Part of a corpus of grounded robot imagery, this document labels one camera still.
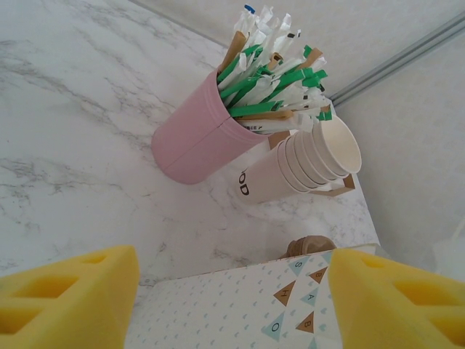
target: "stack of paper cups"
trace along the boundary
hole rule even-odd
[[[263,159],[242,171],[234,183],[241,200],[258,204],[318,187],[357,173],[362,166],[353,134],[337,116],[317,124],[312,133],[297,132]]]

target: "paper cup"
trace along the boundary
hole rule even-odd
[[[316,150],[315,142],[311,133],[303,131],[297,133],[296,144],[299,147],[303,147],[305,154],[307,155],[315,170],[321,175],[321,177],[329,181],[342,178],[341,176],[336,175],[329,169],[329,167],[326,166],[325,162],[322,160],[320,154],[318,154]]]
[[[295,135],[287,138],[284,144],[284,148],[286,150],[286,158],[288,160],[291,171],[292,173],[294,173],[296,178],[303,186],[309,189],[316,189],[318,187],[318,184],[314,182],[312,178],[309,178],[309,176],[305,174],[305,171],[299,163],[296,151],[294,150],[294,140]]]
[[[315,125],[312,130],[317,152],[325,164],[339,176],[357,173],[362,156],[349,127],[337,116]]]
[[[300,193],[288,183],[281,172],[278,147],[242,171],[234,183],[234,190],[240,200],[248,204],[259,204]]]
[[[303,171],[304,175],[306,178],[309,178],[313,183],[315,183],[318,186],[325,185],[328,183],[328,180],[324,178],[321,174],[318,173],[318,171],[314,168],[312,165],[312,162],[308,159],[307,154],[305,153],[304,147],[299,145],[299,143],[296,142],[297,136],[294,135],[291,140],[289,140],[290,143],[290,148],[292,148],[292,151],[294,152],[294,157],[297,160],[300,169]]]
[[[281,172],[283,173],[284,177],[287,179],[288,183],[292,185],[292,187],[295,190],[301,193],[308,193],[310,191],[310,188],[303,185],[297,179],[296,175],[292,172],[291,167],[289,166],[289,162],[286,157],[286,142],[288,140],[289,140],[289,137],[279,142],[279,144],[276,146],[276,148],[278,148],[279,167],[281,168]]]

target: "yellow foam block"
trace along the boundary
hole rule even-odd
[[[122,348],[138,281],[132,246],[0,278],[0,348]]]
[[[465,348],[465,284],[351,249],[329,284],[344,349]]]

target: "white straw wrapper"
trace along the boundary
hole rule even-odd
[[[291,129],[300,129],[305,132],[311,132],[313,128],[313,117],[308,112],[295,113],[294,116],[287,120],[250,120],[238,123],[253,132],[262,134],[276,133]]]
[[[245,53],[240,53],[238,64],[235,65],[230,75],[226,76],[225,79],[218,84],[218,90],[222,91],[223,89],[230,86],[231,82],[237,76],[239,76],[240,73],[244,72],[246,69],[247,69],[247,56]]]

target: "green straw wrapper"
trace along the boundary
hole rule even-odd
[[[237,118],[238,116],[266,113],[267,111],[276,111],[282,104],[282,100],[279,102],[272,101],[253,105],[244,105],[242,107],[232,107],[227,111],[233,118]]]
[[[250,46],[246,48],[245,50],[242,51],[242,53],[245,53],[246,56],[251,55],[256,49],[259,48],[259,44]],[[224,69],[218,76],[217,76],[217,83],[219,84],[221,81],[225,80],[228,75],[231,74],[231,72],[234,70],[236,65],[239,62],[239,55]]]
[[[219,93],[219,96],[221,99],[225,99],[226,97],[229,97],[232,95],[234,92],[239,91],[240,89],[243,89],[244,87],[247,87],[249,84],[255,86],[256,81],[259,79],[259,76],[255,76],[253,78],[247,78],[244,80],[240,80],[237,84],[232,85],[231,87],[228,87],[227,89],[222,90]]]

